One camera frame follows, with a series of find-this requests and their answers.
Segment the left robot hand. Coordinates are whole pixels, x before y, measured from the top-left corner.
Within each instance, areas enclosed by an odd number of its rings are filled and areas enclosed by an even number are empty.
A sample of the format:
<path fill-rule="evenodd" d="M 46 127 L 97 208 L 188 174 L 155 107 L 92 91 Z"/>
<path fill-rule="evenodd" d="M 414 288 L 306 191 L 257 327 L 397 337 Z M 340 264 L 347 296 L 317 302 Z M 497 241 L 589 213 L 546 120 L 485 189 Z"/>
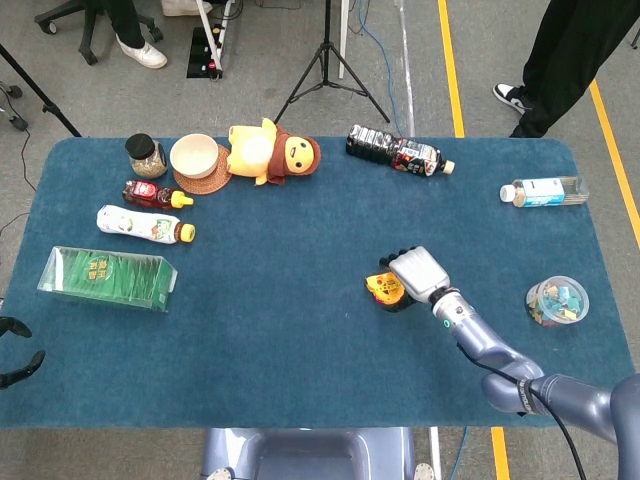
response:
<path fill-rule="evenodd" d="M 11 316 L 1 317 L 1 335 L 11 332 L 12 334 L 24 338 L 31 338 L 32 331 L 22 321 Z M 1 389 L 5 390 L 10 386 L 26 380 L 33 375 L 42 365 L 46 357 L 45 350 L 37 351 L 31 360 L 22 368 L 1 374 Z"/>

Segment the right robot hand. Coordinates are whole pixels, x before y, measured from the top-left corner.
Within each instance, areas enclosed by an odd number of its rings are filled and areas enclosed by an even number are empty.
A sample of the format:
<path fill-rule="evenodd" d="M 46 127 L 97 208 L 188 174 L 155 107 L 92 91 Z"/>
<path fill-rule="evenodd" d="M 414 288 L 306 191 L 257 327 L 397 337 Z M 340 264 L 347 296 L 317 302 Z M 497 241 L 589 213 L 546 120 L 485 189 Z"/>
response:
<path fill-rule="evenodd" d="M 379 265 L 392 272 L 404 287 L 401 299 L 389 307 L 393 312 L 415 303 L 432 303 L 437 291 L 450 287 L 449 275 L 423 246 L 381 257 Z"/>

